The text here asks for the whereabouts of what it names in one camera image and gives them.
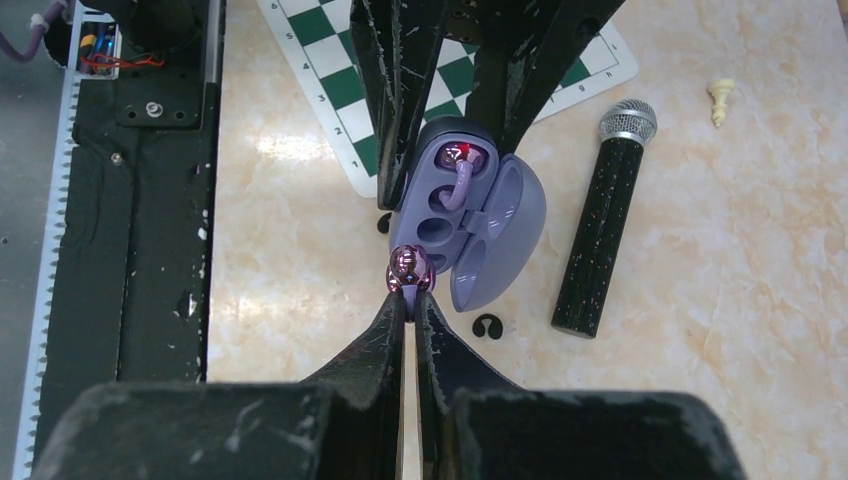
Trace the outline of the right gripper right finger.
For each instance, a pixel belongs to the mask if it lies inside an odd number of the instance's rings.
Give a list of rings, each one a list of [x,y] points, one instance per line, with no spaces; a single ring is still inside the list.
[[[723,422],[682,392],[527,390],[415,306],[426,479],[742,479]]]

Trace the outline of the purple earbud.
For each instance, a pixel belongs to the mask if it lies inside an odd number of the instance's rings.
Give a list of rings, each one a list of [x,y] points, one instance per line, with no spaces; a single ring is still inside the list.
[[[463,204],[472,177],[484,168],[487,160],[488,153],[469,142],[450,142],[441,147],[435,159],[436,166],[455,174],[452,188],[438,193],[446,210],[457,210]]]
[[[389,257],[386,284],[391,293],[400,293],[406,306],[405,321],[415,321],[415,305],[423,292],[431,292],[436,284],[433,261],[421,245],[399,245]]]

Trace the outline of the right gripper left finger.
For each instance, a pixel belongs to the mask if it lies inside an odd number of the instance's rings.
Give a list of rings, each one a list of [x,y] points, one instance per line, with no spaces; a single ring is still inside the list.
[[[406,303],[285,383],[95,386],[61,417],[36,479],[396,479]]]

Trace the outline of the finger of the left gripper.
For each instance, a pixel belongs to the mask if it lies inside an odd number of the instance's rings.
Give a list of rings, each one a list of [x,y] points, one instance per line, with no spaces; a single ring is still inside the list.
[[[350,32],[377,141],[377,206],[401,202],[439,52],[448,1],[354,0]]]
[[[560,81],[623,3],[478,1],[478,46],[465,116],[513,153]]]

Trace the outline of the lavender earbud charging case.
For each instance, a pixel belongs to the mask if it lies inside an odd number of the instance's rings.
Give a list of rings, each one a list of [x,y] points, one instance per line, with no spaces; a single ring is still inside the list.
[[[471,179],[463,204],[446,210],[438,193],[455,174],[436,166],[450,142],[469,142],[488,153]],[[545,192],[532,168],[513,153],[498,152],[479,124],[440,116],[420,131],[401,203],[392,213],[389,245],[421,245],[435,272],[449,273],[453,307],[481,309],[500,297],[530,259],[547,214]]]

